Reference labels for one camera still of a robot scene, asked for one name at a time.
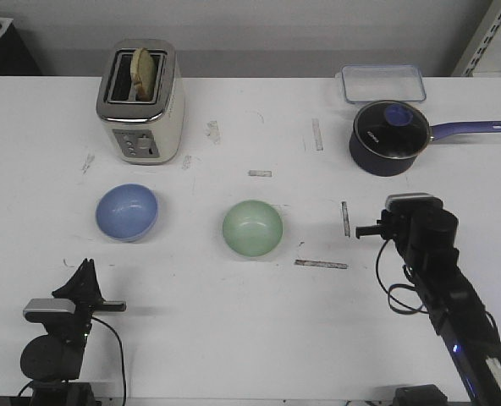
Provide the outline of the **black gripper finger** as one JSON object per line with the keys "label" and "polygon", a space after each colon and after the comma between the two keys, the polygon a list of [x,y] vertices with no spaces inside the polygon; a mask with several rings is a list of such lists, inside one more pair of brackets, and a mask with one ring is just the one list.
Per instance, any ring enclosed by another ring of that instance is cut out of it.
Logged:
{"label": "black gripper finger", "polygon": [[90,277],[90,282],[91,282],[91,288],[90,288],[91,298],[94,301],[101,301],[102,300],[102,293],[101,293],[101,289],[100,289],[98,281],[97,281],[95,262],[93,259],[88,260],[88,269],[89,269],[89,277]]}
{"label": "black gripper finger", "polygon": [[86,282],[89,272],[89,261],[83,260],[73,276],[63,285],[64,292],[74,292],[81,289]]}

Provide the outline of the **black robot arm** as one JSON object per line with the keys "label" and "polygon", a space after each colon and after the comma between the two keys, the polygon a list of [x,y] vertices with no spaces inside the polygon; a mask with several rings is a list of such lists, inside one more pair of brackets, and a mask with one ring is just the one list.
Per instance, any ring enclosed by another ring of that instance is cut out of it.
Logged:
{"label": "black robot arm", "polygon": [[432,195],[390,195],[377,223],[356,237],[393,241],[410,289],[439,335],[474,405],[501,405],[501,339],[493,318],[457,265],[459,221]]}
{"label": "black robot arm", "polygon": [[74,275],[50,298],[31,299],[23,309],[30,323],[45,334],[31,340],[20,356],[20,369],[30,379],[30,405],[101,405],[89,382],[79,381],[92,322],[114,328],[95,317],[97,312],[124,312],[124,301],[102,297],[95,262],[85,258]]}

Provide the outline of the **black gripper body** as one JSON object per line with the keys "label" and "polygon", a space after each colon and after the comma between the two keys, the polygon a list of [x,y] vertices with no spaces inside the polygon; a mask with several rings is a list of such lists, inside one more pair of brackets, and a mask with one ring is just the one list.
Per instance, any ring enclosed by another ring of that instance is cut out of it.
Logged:
{"label": "black gripper body", "polygon": [[54,316],[51,324],[56,327],[85,328],[90,324],[97,312],[125,312],[125,301],[108,301],[95,289],[71,293],[68,289],[59,288],[52,291],[55,299],[66,299],[74,305],[74,309]]}
{"label": "black gripper body", "polygon": [[377,219],[375,225],[360,226],[355,229],[355,236],[360,239],[365,236],[378,235],[383,240],[399,239],[408,233],[412,210],[390,211],[383,209],[381,217]]}

